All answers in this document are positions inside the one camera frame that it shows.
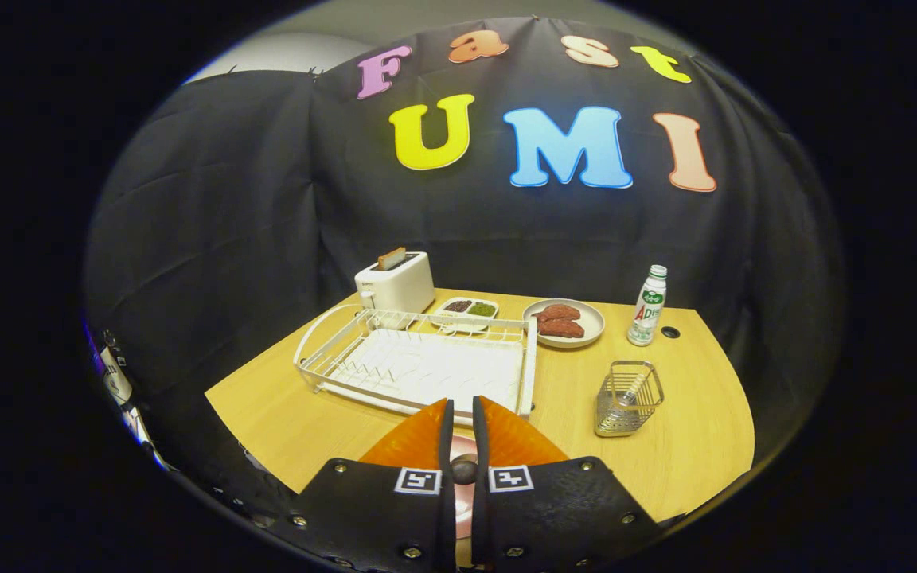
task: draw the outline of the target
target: black curtain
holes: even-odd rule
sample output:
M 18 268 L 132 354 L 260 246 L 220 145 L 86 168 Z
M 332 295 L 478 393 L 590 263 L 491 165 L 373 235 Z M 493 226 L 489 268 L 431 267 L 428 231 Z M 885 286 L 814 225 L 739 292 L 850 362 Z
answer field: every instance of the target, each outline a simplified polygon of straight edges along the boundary
M 451 41 L 480 29 L 509 48 L 448 61 Z M 619 66 L 572 60 L 565 36 L 605 44 Z M 358 99 L 359 62 L 400 46 L 412 54 L 392 87 Z M 690 83 L 659 75 L 638 46 L 676 59 Z M 448 137 L 437 102 L 456 94 L 474 96 L 465 155 L 437 170 L 400 164 L 390 114 L 426 105 L 423 144 L 434 148 Z M 567 184 L 554 173 L 535 188 L 510 184 L 517 142 L 502 116 L 539 108 L 568 131 L 587 106 L 621 114 L 633 185 L 584 185 L 588 157 Z M 698 121 L 716 191 L 672 185 L 655 113 Z M 782 121 L 702 57 L 547 18 L 429 30 L 320 76 L 234 72 L 179 88 L 105 186 L 88 242 L 88 321 L 123 337 L 138 390 L 158 419 L 176 420 L 158 422 L 172 446 L 197 444 L 189 460 L 229 436 L 203 392 L 352 293 L 354 273 L 398 246 L 428 251 L 438 287 L 627 304 L 648 267 L 666 265 L 667 304 L 695 308 L 739 373 L 756 461 L 837 358 L 838 234 Z

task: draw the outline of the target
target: green label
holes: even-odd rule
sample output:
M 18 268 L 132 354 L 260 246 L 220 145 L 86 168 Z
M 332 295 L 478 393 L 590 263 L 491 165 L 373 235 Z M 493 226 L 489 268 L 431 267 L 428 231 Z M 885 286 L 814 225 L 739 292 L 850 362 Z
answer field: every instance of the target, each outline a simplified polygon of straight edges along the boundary
M 655 290 L 647 290 L 643 293 L 643 300 L 646 301 L 647 304 L 658 305 L 663 302 L 663 294 Z

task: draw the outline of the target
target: plate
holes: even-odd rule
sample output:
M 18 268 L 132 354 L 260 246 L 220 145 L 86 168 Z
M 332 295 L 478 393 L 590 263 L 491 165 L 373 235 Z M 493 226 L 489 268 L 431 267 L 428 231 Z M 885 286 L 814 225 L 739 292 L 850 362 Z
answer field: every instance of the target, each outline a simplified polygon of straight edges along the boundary
M 454 312 L 451 310 L 445 310 L 444 308 L 450 305 L 451 303 L 458 303 L 458 301 L 469 301 L 470 305 L 466 307 L 463 312 Z M 485 305 L 491 305 L 494 308 L 494 314 L 490 316 L 485 316 L 481 314 L 470 314 L 468 311 L 470 308 L 473 308 L 474 304 L 481 303 Z M 441 330 L 445 331 L 455 331 L 456 333 L 480 333 L 482 330 L 487 330 L 486 324 L 470 324 L 470 323 L 461 323 L 458 320 L 449 320 L 462 317 L 470 318 L 494 318 L 498 315 L 498 304 L 485 301 L 483 298 L 472 298 L 472 297 L 453 297 L 444 301 L 437 307 L 430 315 L 430 323 L 435 326 L 439 326 Z
M 604 327 L 603 315 L 596 308 L 586 303 L 572 301 L 571 298 L 547 298 L 547 300 L 528 305 L 523 311 L 523 320 L 527 322 L 532 318 L 533 314 L 556 304 L 569 305 L 571 308 L 579 309 L 579 314 L 582 316 L 579 316 L 575 322 L 579 323 L 579 326 L 582 326 L 586 333 L 581 338 L 546 337 L 537 330 L 536 340 L 540 344 L 553 348 L 582 348 L 584 345 L 589 345 L 597 338 L 600 338 Z

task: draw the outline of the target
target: foam letter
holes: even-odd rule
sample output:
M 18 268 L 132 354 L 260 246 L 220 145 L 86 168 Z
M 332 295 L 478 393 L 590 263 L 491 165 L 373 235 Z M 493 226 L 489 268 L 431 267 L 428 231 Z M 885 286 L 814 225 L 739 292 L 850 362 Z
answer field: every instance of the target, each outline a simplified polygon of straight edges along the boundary
M 469 149 L 469 104 L 471 94 L 449 95 L 437 102 L 447 117 L 448 140 L 437 149 L 423 146 L 423 114 L 427 106 L 404 107 L 388 117 L 396 127 L 396 156 L 410 170 L 437 170 L 458 161 Z
M 392 86 L 390 81 L 384 79 L 385 73 L 394 77 L 398 70 L 401 70 L 401 60 L 407 55 L 412 54 L 412 48 L 408 46 L 398 46 L 393 50 L 388 50 L 383 54 L 377 54 L 372 58 L 367 58 L 356 66 L 363 70 L 363 88 L 360 88 L 360 94 L 356 99 L 369 98 L 372 95 L 386 92 Z
M 561 38 L 565 54 L 579 63 L 599 65 L 601 68 L 617 68 L 618 58 L 607 53 L 608 47 L 590 37 L 565 36 Z
M 509 50 L 509 45 L 501 42 L 501 37 L 493 29 L 463 33 L 451 41 L 451 47 L 455 50 L 448 54 L 448 60 L 455 63 L 466 63 L 481 56 L 496 56 Z
M 568 134 L 537 108 L 516 109 L 503 119 L 516 130 L 517 170 L 512 185 L 542 186 L 547 174 L 540 170 L 542 155 L 554 175 L 567 184 L 576 172 L 579 159 L 586 156 L 582 182 L 589 186 L 625 189 L 632 185 L 632 175 L 622 165 L 616 123 L 622 114 L 606 107 L 584 107 L 576 113 Z
M 706 171 L 703 150 L 699 146 L 698 121 L 677 113 L 656 113 L 653 120 L 667 130 L 670 140 L 670 153 L 674 156 L 670 184 L 687 191 L 716 189 L 716 181 Z
M 642 56 L 646 58 L 646 63 L 650 64 L 653 72 L 659 73 L 660 76 L 664 76 L 669 80 L 680 81 L 682 84 L 691 83 L 691 77 L 678 72 L 670 66 L 671 64 L 677 65 L 677 60 L 661 54 L 660 50 L 649 46 L 634 46 L 632 51 L 637 54 L 642 54 Z

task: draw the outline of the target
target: yellow letter u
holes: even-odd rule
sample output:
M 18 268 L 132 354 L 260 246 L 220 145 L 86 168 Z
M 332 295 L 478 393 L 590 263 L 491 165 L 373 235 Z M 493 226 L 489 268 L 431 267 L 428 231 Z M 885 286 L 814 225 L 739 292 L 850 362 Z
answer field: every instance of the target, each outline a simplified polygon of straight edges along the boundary
M 401 108 L 388 117 L 396 127 L 396 155 L 398 161 L 410 170 L 437 170 L 458 161 L 469 149 L 469 104 L 476 99 L 472 94 L 449 95 L 437 102 L 447 117 L 448 140 L 437 149 L 423 146 L 423 114 L 425 105 Z

